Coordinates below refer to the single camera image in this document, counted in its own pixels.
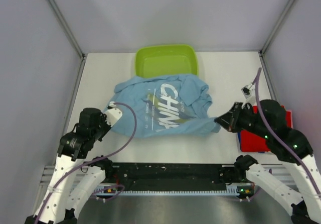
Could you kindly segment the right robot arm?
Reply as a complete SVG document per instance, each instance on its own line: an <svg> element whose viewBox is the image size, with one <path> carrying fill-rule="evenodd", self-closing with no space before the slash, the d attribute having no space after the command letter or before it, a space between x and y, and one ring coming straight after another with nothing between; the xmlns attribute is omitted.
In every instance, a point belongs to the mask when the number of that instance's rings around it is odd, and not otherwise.
<svg viewBox="0 0 321 224"><path fill-rule="evenodd" d="M235 102L215 122L228 132L248 131L263 138L291 175L297 190L279 181L250 155L236 159L237 180L258 185L286 210L293 223L320 223L320 170L306 136L287 126L284 107L265 99L254 111L249 103Z"/></svg>

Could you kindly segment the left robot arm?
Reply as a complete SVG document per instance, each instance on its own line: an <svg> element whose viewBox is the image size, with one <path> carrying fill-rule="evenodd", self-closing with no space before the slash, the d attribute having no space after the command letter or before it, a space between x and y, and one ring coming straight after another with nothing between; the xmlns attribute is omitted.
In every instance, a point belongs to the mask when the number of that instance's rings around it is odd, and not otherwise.
<svg viewBox="0 0 321 224"><path fill-rule="evenodd" d="M65 209L76 170L84 163L95 142L102 141L110 131L106 114L97 108L85 108L72 131L63 135L56 157L51 181L42 204L27 217L25 223L60 223L65 219Z"/></svg>

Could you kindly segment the light blue t shirt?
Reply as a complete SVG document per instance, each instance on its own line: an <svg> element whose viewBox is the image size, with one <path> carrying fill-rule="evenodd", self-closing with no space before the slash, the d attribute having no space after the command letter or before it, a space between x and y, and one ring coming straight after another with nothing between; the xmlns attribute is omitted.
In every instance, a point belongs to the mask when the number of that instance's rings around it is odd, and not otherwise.
<svg viewBox="0 0 321 224"><path fill-rule="evenodd" d="M212 105L208 90L208 84L192 74L136 76L114 89L111 101L122 104L123 115L112 130L137 138L218 133L220 126L207 114Z"/></svg>

